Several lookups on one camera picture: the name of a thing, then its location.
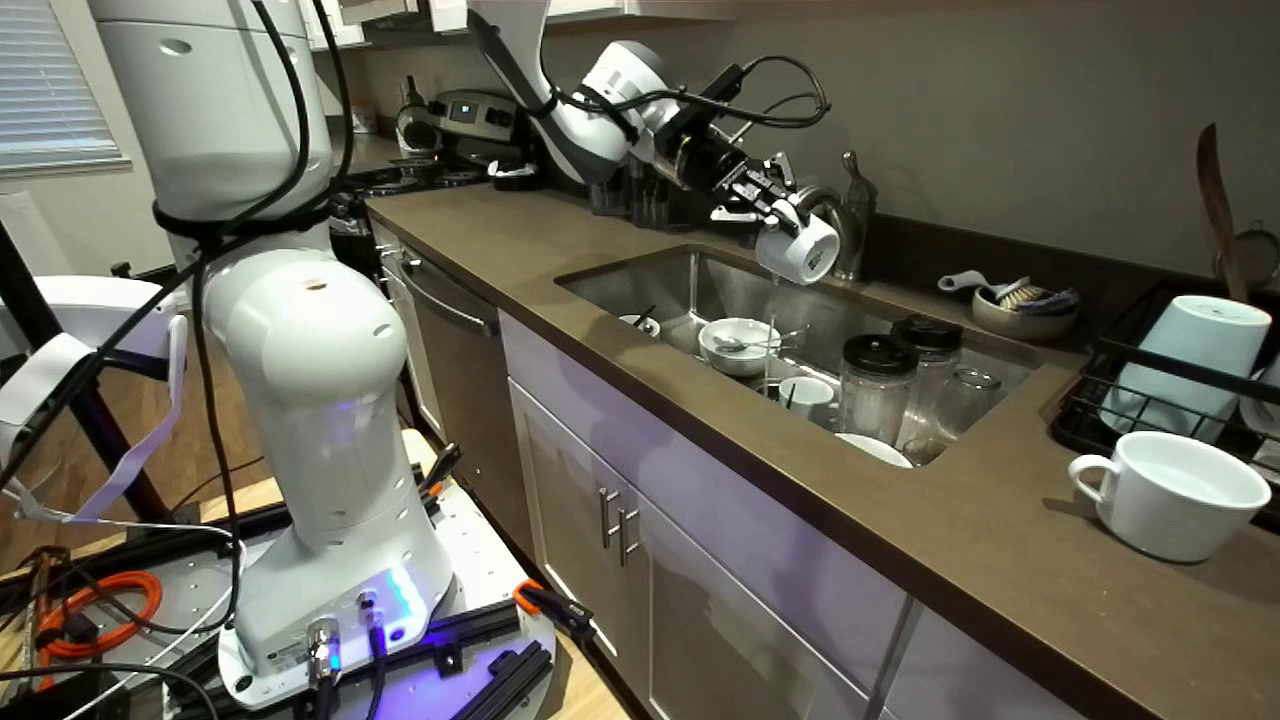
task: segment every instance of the window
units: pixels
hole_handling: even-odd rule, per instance
[[[0,0],[0,171],[121,158],[52,0]]]

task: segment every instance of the cabinet handle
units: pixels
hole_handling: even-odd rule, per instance
[[[444,316],[451,316],[451,319],[462,319],[462,325],[473,325],[481,336],[497,336],[497,329],[493,329],[484,316],[473,316],[473,310],[465,310],[465,309],[451,309],[451,305],[444,305],[441,297],[432,297],[432,291],[422,286],[422,284],[412,284],[412,291],[416,291],[422,301],[429,301],[432,309],[441,309]]]
[[[618,563],[619,569],[630,569],[630,555],[639,547],[639,540],[630,540],[630,523],[636,528],[636,521],[639,521],[636,507],[618,521]]]
[[[600,504],[600,544],[607,547],[607,540],[619,530],[619,523],[612,521],[612,488],[596,488],[596,504]]]

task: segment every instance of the white mug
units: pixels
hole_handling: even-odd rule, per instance
[[[1141,340],[1144,351],[1183,365],[1247,374],[1265,349],[1273,316],[1223,297],[1176,297]],[[1196,385],[1148,365],[1124,365],[1117,388],[1105,394],[1102,421],[1114,430],[1170,428],[1180,435],[1216,441],[1233,412],[1233,390]]]
[[[1114,535],[1180,563],[1208,558],[1273,499],[1255,469],[1174,430],[1130,430],[1114,456],[1077,456],[1070,477]]]

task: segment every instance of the kitchen sink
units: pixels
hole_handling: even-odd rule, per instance
[[[560,276],[560,284],[588,305],[605,309],[631,333],[672,343],[687,355],[703,355],[702,329],[723,316],[751,316],[781,333],[781,355],[760,374],[732,374],[756,388],[763,399],[781,399],[789,374],[839,378],[839,349],[849,336],[891,333],[909,310],[851,297],[849,286],[798,286],[763,276],[760,269],[712,255],[712,250],[655,250],[626,262]],[[966,340],[960,366],[986,378],[986,406],[966,428],[943,430],[943,446],[960,441],[990,406],[995,406],[1032,366],[1029,355],[977,349]],[[813,423],[839,430],[838,404],[807,412]],[[904,414],[897,446],[921,469],[942,450],[918,450],[927,421]]]

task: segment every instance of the bowl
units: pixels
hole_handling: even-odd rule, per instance
[[[760,374],[781,333],[751,316],[720,316],[698,333],[698,349],[727,374]]]
[[[789,374],[789,378],[776,385],[776,399],[798,414],[813,414],[815,406],[838,399],[838,378]]]

